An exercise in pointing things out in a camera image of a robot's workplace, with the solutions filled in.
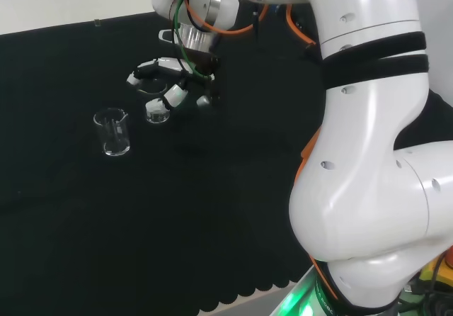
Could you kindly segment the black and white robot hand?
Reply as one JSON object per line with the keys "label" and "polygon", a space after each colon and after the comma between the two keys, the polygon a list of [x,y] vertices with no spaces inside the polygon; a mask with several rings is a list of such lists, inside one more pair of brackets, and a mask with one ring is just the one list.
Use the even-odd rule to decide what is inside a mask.
{"label": "black and white robot hand", "polygon": [[164,115],[182,106],[189,89],[198,85],[205,92],[196,100],[199,108],[211,106],[218,59],[209,53],[195,52],[195,61],[183,57],[158,57],[136,66],[126,83],[144,100],[148,117]]}

